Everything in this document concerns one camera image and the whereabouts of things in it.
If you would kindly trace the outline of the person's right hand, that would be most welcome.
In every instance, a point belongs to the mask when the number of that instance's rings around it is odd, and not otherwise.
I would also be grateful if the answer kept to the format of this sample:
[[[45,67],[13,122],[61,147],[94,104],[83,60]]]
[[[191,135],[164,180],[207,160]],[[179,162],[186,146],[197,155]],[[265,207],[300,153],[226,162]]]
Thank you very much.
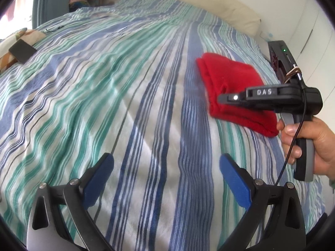
[[[293,165],[301,157],[302,149],[294,145],[292,151],[289,148],[299,125],[285,125],[282,120],[277,123],[277,130],[281,132],[282,148],[285,155],[290,155],[288,163]],[[312,121],[305,121],[298,134],[298,138],[306,138],[313,141],[314,153],[314,174],[327,176],[334,181],[334,160],[335,160],[335,135],[327,124],[317,117]]]

